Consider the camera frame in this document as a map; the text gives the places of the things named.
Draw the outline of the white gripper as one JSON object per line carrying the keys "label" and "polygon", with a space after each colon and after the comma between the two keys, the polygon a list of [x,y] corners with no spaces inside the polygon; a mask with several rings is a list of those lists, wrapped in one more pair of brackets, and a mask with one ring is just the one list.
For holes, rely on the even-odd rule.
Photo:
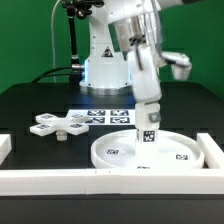
{"label": "white gripper", "polygon": [[138,51],[140,59],[137,59],[135,51],[127,55],[133,94],[138,103],[150,103],[146,104],[147,117],[152,124],[159,123],[160,105],[152,102],[158,101],[162,93],[153,54],[149,47],[139,47]]}

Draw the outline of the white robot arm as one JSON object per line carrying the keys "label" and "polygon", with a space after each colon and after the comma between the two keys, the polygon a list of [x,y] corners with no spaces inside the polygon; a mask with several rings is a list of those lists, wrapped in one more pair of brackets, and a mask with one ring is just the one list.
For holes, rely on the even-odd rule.
{"label": "white robot arm", "polygon": [[190,59],[161,49],[159,11],[181,0],[102,0],[90,16],[90,54],[85,60],[80,87],[85,92],[117,95],[131,89],[139,119],[160,122],[162,93],[159,69],[172,67],[177,80],[185,80]]}

